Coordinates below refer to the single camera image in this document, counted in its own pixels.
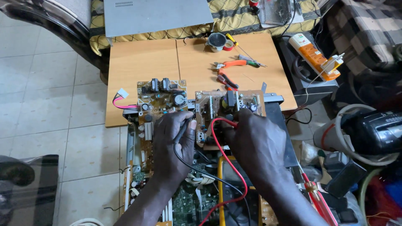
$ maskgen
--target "yellow fabric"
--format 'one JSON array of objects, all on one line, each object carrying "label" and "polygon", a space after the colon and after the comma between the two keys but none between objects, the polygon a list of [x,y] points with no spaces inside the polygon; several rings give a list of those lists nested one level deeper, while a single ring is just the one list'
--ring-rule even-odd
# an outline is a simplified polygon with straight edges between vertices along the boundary
[{"label": "yellow fabric", "polygon": [[[92,0],[92,22],[90,27],[90,44],[92,50],[101,55],[99,50],[110,48],[105,36],[104,15],[98,14],[96,9],[102,8],[103,1]],[[209,8],[214,20],[214,32],[228,32],[232,35],[270,33],[272,36],[282,34],[286,26],[264,29],[260,25],[258,16],[245,11],[248,0],[208,0]],[[304,22],[292,24],[287,32],[309,31],[319,22],[319,9],[315,0],[300,0]],[[113,43],[123,41],[140,41],[153,39],[180,39],[186,37],[202,37],[210,32],[210,25],[196,25],[170,29],[164,31],[123,35],[111,38]]]}]

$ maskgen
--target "multimeter probe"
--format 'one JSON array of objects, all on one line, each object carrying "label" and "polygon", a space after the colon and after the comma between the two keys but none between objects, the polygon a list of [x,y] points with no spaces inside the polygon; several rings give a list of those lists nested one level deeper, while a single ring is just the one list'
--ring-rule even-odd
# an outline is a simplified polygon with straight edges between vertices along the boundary
[{"label": "multimeter probe", "polygon": [[[212,131],[213,139],[215,140],[216,145],[218,146],[219,150],[221,151],[222,156],[226,159],[226,161],[229,163],[229,165],[231,166],[231,168],[233,169],[233,171],[236,172],[236,174],[237,174],[237,175],[240,177],[240,179],[242,180],[242,182],[243,182],[243,184],[244,184],[244,193],[242,193],[241,191],[239,191],[237,188],[235,188],[233,185],[229,184],[228,182],[226,182],[226,181],[224,181],[224,180],[222,180],[222,179],[220,179],[220,178],[218,178],[218,177],[215,177],[215,176],[213,176],[213,175],[211,175],[211,174],[209,174],[209,173],[207,173],[207,172],[204,172],[204,171],[201,171],[201,170],[199,170],[199,169],[197,169],[197,168],[195,168],[195,167],[192,167],[191,165],[189,165],[187,162],[185,162],[185,161],[179,156],[179,154],[177,153],[177,150],[176,150],[176,145],[178,144],[180,138],[183,136],[184,132],[185,132],[186,129],[187,129],[187,125],[188,125],[188,123],[189,123],[191,120],[192,120],[192,119],[189,118],[189,119],[186,119],[186,120],[184,121],[184,124],[183,124],[183,126],[180,128],[180,130],[179,130],[177,136],[173,139],[173,150],[174,150],[174,154],[175,154],[175,155],[177,156],[177,158],[178,158],[184,165],[186,165],[187,167],[189,167],[189,168],[191,168],[191,169],[193,169],[193,170],[195,170],[195,171],[198,171],[198,172],[200,172],[200,173],[203,173],[203,174],[205,174],[205,175],[207,175],[207,176],[209,176],[209,177],[212,177],[212,178],[214,178],[215,180],[220,181],[220,182],[222,182],[222,183],[224,183],[224,184],[227,184],[229,187],[235,189],[237,192],[239,192],[240,194],[242,194],[242,195],[241,195],[240,197],[238,197],[238,198],[235,198],[235,199],[232,199],[232,200],[229,200],[229,201],[225,201],[225,202],[221,202],[221,203],[218,203],[217,205],[215,205],[215,206],[208,212],[208,214],[207,214],[207,216],[204,218],[204,220],[199,224],[199,226],[202,226],[202,225],[207,221],[207,219],[209,218],[209,216],[211,215],[211,213],[212,213],[216,208],[218,208],[218,207],[220,207],[220,206],[222,206],[222,205],[231,203],[231,202],[236,202],[236,201],[240,201],[240,200],[244,199],[244,197],[247,195],[247,184],[246,184],[246,181],[244,180],[243,176],[239,173],[239,171],[238,171],[238,170],[234,167],[234,165],[230,162],[229,158],[226,156],[226,154],[225,154],[225,152],[223,151],[222,147],[219,145],[219,142],[218,142],[218,140],[217,140],[217,138],[216,138],[216,135],[215,135],[215,132],[214,132],[213,129],[211,130],[211,131]],[[231,126],[237,128],[237,123],[234,123],[234,122],[232,122],[232,121],[229,121],[229,120],[223,119],[223,118],[215,118],[215,119],[213,119],[212,122],[211,122],[211,128],[213,128],[213,124],[214,124],[216,121],[218,121],[218,120],[223,120],[223,121],[227,122],[229,125],[231,125]],[[248,223],[250,224],[250,221],[251,221],[250,210],[249,210],[249,208],[248,208],[247,200],[244,199],[244,201],[246,202],[246,207],[247,207],[247,210],[248,210]]]}]

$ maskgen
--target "wooden table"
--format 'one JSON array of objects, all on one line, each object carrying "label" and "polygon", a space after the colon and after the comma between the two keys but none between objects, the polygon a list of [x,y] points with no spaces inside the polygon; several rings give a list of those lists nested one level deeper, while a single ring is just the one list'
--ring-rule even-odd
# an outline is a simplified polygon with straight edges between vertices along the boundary
[{"label": "wooden table", "polygon": [[[283,71],[278,53],[269,34],[236,35],[235,40],[247,53],[266,68],[252,66],[233,66],[225,68],[228,76],[236,82],[239,90],[260,90],[262,83],[267,84],[266,92],[282,95],[282,111],[296,109],[297,104]],[[109,66],[109,84],[106,106],[106,127],[126,125],[122,109],[113,106],[112,99],[123,88],[129,93],[118,105],[137,103],[137,82],[150,81],[152,78],[162,80],[184,79],[187,81],[187,96],[195,98],[195,91],[225,90],[216,81],[217,72],[214,62],[230,61],[229,57],[246,55],[240,48],[232,51],[212,52],[205,46],[206,38],[162,39],[152,41],[135,41],[114,43],[111,48]]]}]

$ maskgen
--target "yellow screwdriver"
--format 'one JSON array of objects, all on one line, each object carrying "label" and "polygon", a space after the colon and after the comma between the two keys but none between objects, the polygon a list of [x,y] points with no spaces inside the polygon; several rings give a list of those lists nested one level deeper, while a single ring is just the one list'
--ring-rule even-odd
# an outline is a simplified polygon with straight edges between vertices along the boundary
[{"label": "yellow screwdriver", "polygon": [[[239,43],[236,42],[236,41],[234,40],[234,38],[233,38],[230,34],[226,34],[226,37],[228,37],[228,38],[233,42],[234,46],[238,46],[238,45],[239,45]],[[240,48],[248,57],[250,57],[250,55],[249,55],[248,53],[246,53],[246,51],[244,51],[244,49],[242,49],[240,46],[239,46],[239,48]],[[257,61],[255,61],[253,58],[250,57],[250,59],[251,59],[254,63],[257,63]]]}]

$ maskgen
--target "extension socket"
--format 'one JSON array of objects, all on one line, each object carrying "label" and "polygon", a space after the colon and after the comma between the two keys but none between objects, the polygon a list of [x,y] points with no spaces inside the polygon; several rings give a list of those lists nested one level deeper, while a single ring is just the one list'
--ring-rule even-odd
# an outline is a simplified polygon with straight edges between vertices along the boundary
[{"label": "extension socket", "polygon": [[298,33],[296,35],[293,35],[291,38],[289,38],[289,43],[306,60],[306,62],[317,73],[317,75],[319,75],[322,72],[320,74],[320,77],[324,81],[334,80],[338,76],[340,76],[340,72],[336,70],[336,67],[338,67],[341,63],[343,63],[343,61],[338,62],[339,60],[337,60],[335,64],[336,67],[327,68],[324,71],[321,65],[326,63],[327,59],[321,54],[321,52],[318,49],[316,49],[313,46],[313,44],[303,34]]}]

